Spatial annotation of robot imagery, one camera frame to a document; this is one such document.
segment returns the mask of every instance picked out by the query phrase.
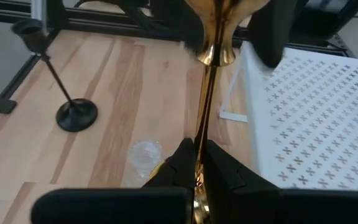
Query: white perforated panel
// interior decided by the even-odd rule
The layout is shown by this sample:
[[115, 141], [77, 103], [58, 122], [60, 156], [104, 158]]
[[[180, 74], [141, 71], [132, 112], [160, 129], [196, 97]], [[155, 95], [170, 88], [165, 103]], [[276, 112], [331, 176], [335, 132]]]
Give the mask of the white perforated panel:
[[244, 42], [254, 162], [279, 187], [358, 190], [358, 59], [286, 49], [266, 68]]

